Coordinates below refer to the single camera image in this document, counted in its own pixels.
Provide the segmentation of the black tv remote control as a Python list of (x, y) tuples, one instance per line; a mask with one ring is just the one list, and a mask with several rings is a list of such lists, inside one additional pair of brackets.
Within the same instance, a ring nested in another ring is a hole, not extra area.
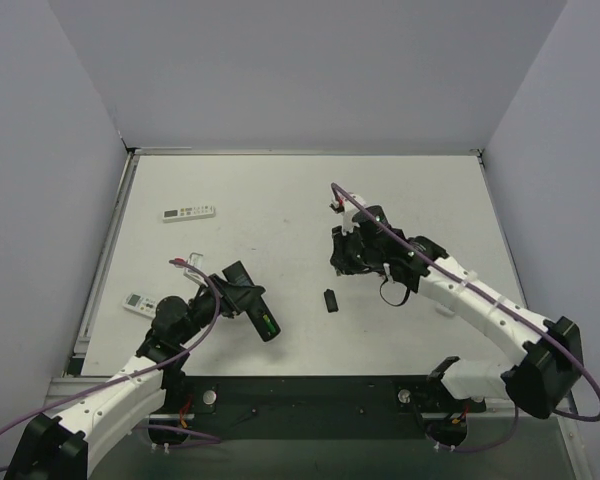
[(256, 285), (241, 261), (222, 270), (227, 281), (225, 298), (236, 313), (245, 313), (263, 342), (276, 338), (281, 329), (263, 299), (265, 288)]

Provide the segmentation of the green battery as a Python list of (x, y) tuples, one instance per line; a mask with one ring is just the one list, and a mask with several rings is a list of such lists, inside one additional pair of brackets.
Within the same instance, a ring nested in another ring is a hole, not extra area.
[(277, 332), (277, 329), (276, 329), (276, 327), (274, 326), (274, 324), (272, 323), (272, 321), (271, 321), (271, 319), (269, 318), (269, 316), (268, 316), (268, 315), (266, 315), (266, 314), (264, 314), (264, 315), (263, 315), (263, 320), (264, 320), (264, 322), (265, 322), (265, 324), (266, 324), (266, 326), (267, 326), (267, 328), (268, 328), (268, 330), (269, 330), (270, 334), (271, 334), (271, 335), (275, 335), (275, 334), (276, 334), (276, 332)]

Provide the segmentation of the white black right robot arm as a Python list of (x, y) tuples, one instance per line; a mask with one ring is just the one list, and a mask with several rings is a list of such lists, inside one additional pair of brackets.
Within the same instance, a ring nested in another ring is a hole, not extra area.
[(458, 316), (497, 346), (504, 362), (449, 357), (434, 371), (449, 395), (510, 399), (527, 414), (546, 419), (581, 373), (578, 326), (527, 310), (481, 282), (444, 248), (424, 236), (407, 238), (390, 226), (379, 205), (360, 212), (347, 200), (331, 209), (342, 223), (333, 228), (330, 263), (339, 275), (378, 274)]

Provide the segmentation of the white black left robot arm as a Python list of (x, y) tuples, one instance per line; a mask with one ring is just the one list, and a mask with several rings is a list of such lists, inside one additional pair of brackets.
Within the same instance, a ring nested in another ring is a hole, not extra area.
[(146, 416), (184, 402), (182, 367), (194, 337), (219, 316), (261, 312), (265, 289), (212, 276), (190, 300), (163, 298), (136, 353), (107, 382), (84, 392), (54, 417), (36, 415), (6, 469), (8, 479), (87, 479)]

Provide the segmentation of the black battery cover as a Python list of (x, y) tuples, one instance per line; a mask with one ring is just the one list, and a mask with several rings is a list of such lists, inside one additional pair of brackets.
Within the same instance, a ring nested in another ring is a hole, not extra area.
[(336, 313), (339, 311), (339, 305), (335, 292), (332, 289), (326, 289), (323, 293), (326, 310), (328, 313)]

